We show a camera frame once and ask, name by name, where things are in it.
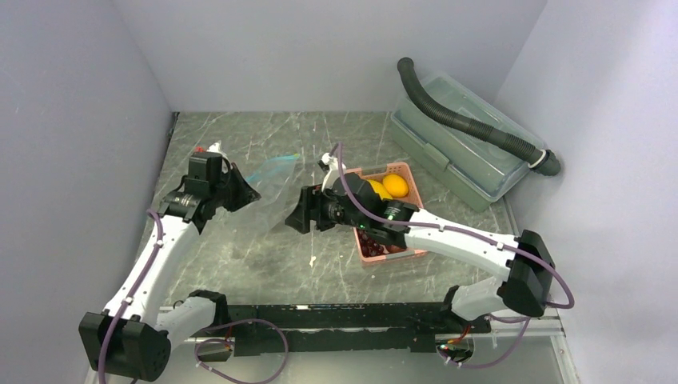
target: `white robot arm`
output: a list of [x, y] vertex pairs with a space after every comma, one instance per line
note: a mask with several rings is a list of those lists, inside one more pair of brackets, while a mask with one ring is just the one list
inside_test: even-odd
[[[327, 171], [323, 183], [302, 187], [299, 203], [285, 224], [303, 234], [311, 230], [312, 220], [317, 230], [336, 224], [354, 226], [381, 244], [430, 250], [488, 271], [491, 278], [449, 289], [442, 308], [457, 325], [507, 308], [533, 317], [544, 313], [552, 276], [516, 254], [528, 250], [552, 266], [539, 235], [491, 234], [407, 203], [382, 201], [356, 174], [343, 175], [345, 167], [339, 170], [340, 163], [331, 154], [323, 156], [321, 166]], [[90, 366], [99, 371], [100, 382], [104, 374], [152, 382], [165, 369], [174, 347], [199, 330], [229, 322], [224, 294], [199, 290], [178, 308], [160, 314], [162, 295], [180, 259], [216, 209], [235, 211], [259, 197], [218, 148], [193, 154], [181, 185], [163, 198], [158, 210], [162, 218], [130, 276], [101, 313], [87, 313], [80, 323]]]
[[538, 263], [516, 256], [528, 250], [541, 264], [554, 268], [538, 234], [527, 230], [520, 238], [491, 234], [408, 203], [382, 201], [365, 180], [356, 174], [343, 175], [345, 166], [341, 164], [340, 170], [339, 164], [341, 158], [331, 153], [322, 156], [323, 183], [302, 188], [299, 203], [285, 224], [302, 234], [311, 230], [311, 220], [321, 231], [336, 224], [353, 226], [382, 245], [429, 250], [489, 272], [491, 278], [455, 286], [448, 293], [445, 305], [462, 321], [505, 309], [532, 317], [544, 313], [552, 275]]

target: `gray wall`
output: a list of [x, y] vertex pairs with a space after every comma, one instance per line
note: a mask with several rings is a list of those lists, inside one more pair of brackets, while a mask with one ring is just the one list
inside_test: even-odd
[[173, 110], [391, 110], [397, 60], [492, 101], [545, 0], [115, 0]]
[[170, 108], [107, 1], [0, 3], [0, 372], [75, 383], [132, 266]]
[[678, 4], [603, 3], [549, 2], [499, 92], [564, 161], [510, 198], [574, 289], [582, 382], [676, 382]]

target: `flexible hose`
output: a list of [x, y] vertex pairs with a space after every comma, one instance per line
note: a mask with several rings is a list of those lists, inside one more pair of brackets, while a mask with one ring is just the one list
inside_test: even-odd
[[419, 82], [411, 58], [402, 58], [398, 61], [398, 72], [401, 74], [401, 81], [409, 99], [421, 112], [435, 122], [493, 144], [527, 162], [530, 169], [540, 174], [554, 176], [560, 172], [560, 163], [551, 150], [536, 148], [522, 138], [458, 114], [435, 101]]
[[[158, 213], [155, 212], [154, 210], [147, 210], [146, 213], [155, 222], [155, 230], [157, 233], [156, 239], [158, 241], [153, 245], [153, 249], [150, 252], [150, 256], [146, 261], [146, 264], [144, 264], [142, 272], [139, 273], [139, 276], [137, 277], [136, 280], [134, 280], [134, 283], [130, 287], [130, 290], [127, 291], [127, 296], [125, 297], [125, 299], [127, 298], [134, 299], [134, 294], [137, 293], [139, 286], [141, 286], [141, 284], [144, 282], [144, 278], [146, 278], [146, 275], [148, 274], [150, 267], [153, 266], [153, 262], [155, 261], [155, 258], [158, 256], [160, 248], [162, 247], [161, 245], [162, 236], [165, 233], [165, 231], [162, 229], [162, 220], [160, 220], [160, 216], [158, 216]], [[110, 339], [113, 337], [115, 326], [118, 324], [120, 318], [125, 313], [125, 310], [129, 305], [130, 302], [128, 302], [127, 300], [123, 300], [120, 303], [118, 312], [116, 312], [115, 315], [113, 316], [113, 319], [110, 321], [110, 325], [106, 330], [106, 334], [104, 335], [104, 339], [102, 341], [102, 348], [99, 350], [99, 361], [97, 363], [98, 371], [97, 374], [99, 378], [99, 384], [106, 384], [106, 355], [108, 354], [108, 345], [110, 344]]]

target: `plastic bag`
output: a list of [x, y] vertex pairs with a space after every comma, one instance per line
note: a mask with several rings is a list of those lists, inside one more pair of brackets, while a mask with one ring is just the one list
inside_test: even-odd
[[270, 158], [245, 178], [261, 199], [231, 214], [238, 232], [263, 234], [285, 219], [286, 202], [299, 154]]

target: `small white object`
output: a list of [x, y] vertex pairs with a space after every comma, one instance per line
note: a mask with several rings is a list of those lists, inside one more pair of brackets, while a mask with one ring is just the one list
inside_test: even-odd
[[528, 166], [528, 168], [529, 168], [529, 169], [534, 168], [534, 167], [537, 166], [542, 160], [544, 160], [545, 157], [546, 157], [546, 150], [541, 150], [541, 156], [539, 157], [539, 160], [537, 160], [537, 161], [535, 161], [534, 163], [530, 164], [530, 165]]
[[322, 161], [322, 163], [325, 164], [325, 165], [328, 165], [328, 164], [329, 164], [329, 161], [330, 161], [331, 159], [332, 159], [332, 158], [329, 156], [329, 152], [326, 152], [326, 153], [322, 154], [322, 157], [320, 158], [320, 160]]
[[[322, 179], [322, 190], [332, 189], [334, 182], [339, 178], [339, 159], [336, 156], [330, 156], [329, 153], [323, 154], [321, 157], [323, 164], [329, 166], [327, 174]], [[346, 172], [346, 166], [341, 165], [344, 172]]]
[[217, 305], [208, 298], [187, 298], [183, 304], [165, 314], [158, 315], [155, 330], [166, 330], [172, 349], [184, 340], [209, 326], [214, 321]]

